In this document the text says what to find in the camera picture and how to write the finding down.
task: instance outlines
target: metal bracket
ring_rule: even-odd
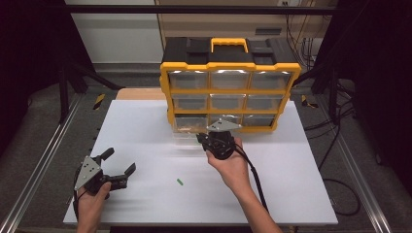
[[[90,156],[86,156],[75,184],[75,190],[79,190],[79,188],[81,188],[94,176],[96,176],[96,174],[99,173],[100,170],[100,166]]]
[[[235,123],[229,122],[221,118],[215,123],[206,127],[207,130],[212,131],[212,132],[223,132],[223,131],[229,131],[229,130],[239,129],[239,128],[242,128],[242,125],[235,124]]]

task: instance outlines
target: aluminum rail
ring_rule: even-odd
[[[0,225],[0,232],[13,233],[16,231],[18,224],[20,223],[25,211],[27,210],[27,207],[29,206],[34,194],[36,193],[37,188],[40,185],[40,182],[42,181],[42,178],[48,171],[49,165],[52,162],[52,158],[54,157],[54,154],[57,151],[64,135],[66,134],[67,128],[72,122],[72,119],[76,111],[78,110],[82,99],[82,94],[75,94],[75,97],[71,103],[68,117],[65,121],[58,124],[57,128],[55,129],[54,134],[51,137],[51,140],[49,141],[49,144],[46,147],[45,151],[43,152],[40,161],[37,163],[36,168],[31,174],[30,179],[26,183],[23,191],[16,200],[9,214]]]
[[[225,14],[225,15],[312,15],[348,14],[353,9],[335,7],[191,6],[191,5],[65,5],[48,10],[73,14]]]
[[[316,95],[317,103],[321,107],[322,111],[324,112],[325,116],[328,117],[327,113],[327,103],[326,98],[320,95]],[[333,126],[330,126],[332,132],[336,135],[336,130]],[[388,221],[383,214],[381,207],[378,204],[378,201],[375,198],[372,190],[367,184],[363,173],[361,172],[360,167],[358,166],[355,158],[352,156],[351,151],[349,150],[348,145],[345,142],[342,134],[337,136],[337,144],[342,154],[343,162],[345,163],[346,168],[348,169],[349,176],[351,177],[352,181],[354,182],[354,186],[358,191],[360,199],[363,203],[363,206],[369,215],[370,221],[375,228],[377,233],[391,233],[391,227],[388,224]]]

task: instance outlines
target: black backdrop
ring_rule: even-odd
[[[65,3],[0,1],[0,154],[18,130],[28,96],[58,83],[63,63],[76,61],[94,71],[70,14],[48,12],[47,4]]]
[[[337,78],[354,81],[355,107],[377,155],[394,168],[412,195],[412,1],[339,4],[361,9],[366,2],[353,25],[358,13],[333,17],[317,63],[331,60],[329,52],[340,43],[333,64],[314,86],[325,88],[332,70]]]

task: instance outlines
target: gray floor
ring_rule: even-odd
[[[127,86],[157,86],[157,76],[133,76],[129,74],[116,79],[117,83]],[[105,93],[106,97],[98,110],[93,110],[97,95]],[[90,88],[82,97],[82,102],[67,130],[62,143],[43,177],[33,199],[30,202],[18,229],[22,232],[48,232],[48,229],[73,229],[62,223],[68,208],[66,204],[72,194],[74,171],[84,156],[89,154],[94,145],[93,138],[98,136],[110,100],[116,92],[90,82]],[[303,107],[300,95],[293,95],[299,115],[304,126],[324,121],[326,117],[318,108]],[[308,96],[311,103],[313,96]],[[6,152],[0,157],[0,217],[4,219],[12,209],[19,194],[46,148],[59,118],[58,86],[53,85],[31,96],[31,105],[23,123]],[[328,127],[307,132],[308,138],[320,135]],[[374,151],[368,143],[360,124],[351,117],[342,119],[342,135],[360,165],[376,199],[394,232],[412,232],[412,199],[398,181],[390,167],[377,165]],[[318,163],[322,160],[333,134],[310,139],[309,143]],[[337,179],[353,186],[348,171],[343,164],[341,153],[334,147],[321,171],[324,178]],[[336,203],[339,212],[351,212],[356,207],[353,194],[335,183],[326,183],[329,196]],[[339,224],[323,227],[300,227],[299,232],[375,232],[370,218],[362,207],[355,216],[338,216]]]

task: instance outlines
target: yellow storage organizer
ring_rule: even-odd
[[[160,66],[169,123],[197,133],[221,118],[273,131],[300,71],[285,39],[171,38]]]

